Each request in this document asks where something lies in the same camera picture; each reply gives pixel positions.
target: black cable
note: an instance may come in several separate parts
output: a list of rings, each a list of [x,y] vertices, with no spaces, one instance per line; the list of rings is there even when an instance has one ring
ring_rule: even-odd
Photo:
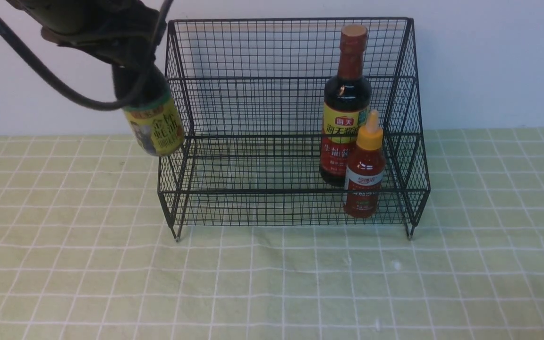
[[[169,13],[169,8],[171,7],[173,0],[164,0],[159,11],[159,16],[157,18],[157,23],[153,31],[153,36],[151,37],[151,43],[148,48],[147,56],[154,55],[154,52],[157,49],[158,35],[160,34],[160,29],[164,27],[167,14]],[[18,54],[22,60],[28,64],[29,67],[35,71],[49,86],[54,90],[58,91],[65,98],[69,99],[73,103],[78,105],[91,108],[98,111],[111,111],[122,108],[123,106],[129,105],[135,98],[140,95],[140,91],[144,86],[148,75],[151,71],[151,67],[154,67],[152,62],[145,62],[138,80],[134,84],[134,87],[129,91],[127,96],[119,99],[114,102],[100,102],[85,97],[84,95],[78,93],[77,91],[70,88],[65,84],[60,78],[58,78],[52,71],[50,71],[45,64],[26,46],[23,41],[16,35],[16,33],[9,28],[9,26],[0,18],[0,36],[8,43],[11,48]]]

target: yellow label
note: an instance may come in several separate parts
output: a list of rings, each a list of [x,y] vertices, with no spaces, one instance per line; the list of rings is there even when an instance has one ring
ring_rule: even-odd
[[[322,118],[322,133],[323,134],[353,134],[354,137],[330,137],[333,143],[348,144],[356,141],[358,128],[366,121],[369,108],[362,110],[342,112],[333,110],[330,106],[324,103],[323,118]]]
[[[140,146],[151,155],[169,155],[184,142],[184,129],[173,98],[149,108],[123,110]]]

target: red sauce bottle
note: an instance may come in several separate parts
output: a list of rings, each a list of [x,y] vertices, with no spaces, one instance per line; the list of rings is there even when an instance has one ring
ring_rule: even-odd
[[[358,129],[356,147],[348,156],[344,189],[370,190],[348,192],[343,196],[343,211],[354,218],[369,218],[377,210],[386,159],[382,152],[383,130],[379,112],[371,110],[366,124]]]

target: brown bottle cap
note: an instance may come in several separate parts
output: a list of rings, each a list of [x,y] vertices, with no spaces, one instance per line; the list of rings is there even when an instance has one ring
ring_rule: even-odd
[[[362,25],[347,25],[341,29],[339,49],[346,53],[362,53],[366,48],[367,29]]]

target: metal mesh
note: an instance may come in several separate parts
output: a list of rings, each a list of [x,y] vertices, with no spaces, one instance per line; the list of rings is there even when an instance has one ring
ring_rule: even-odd
[[[348,24],[369,28],[363,75],[388,161],[380,207],[366,220],[345,215],[345,191],[318,173],[324,84]],[[170,22],[166,77],[187,136],[160,159],[168,223],[416,226],[430,190],[416,60],[406,18]]]

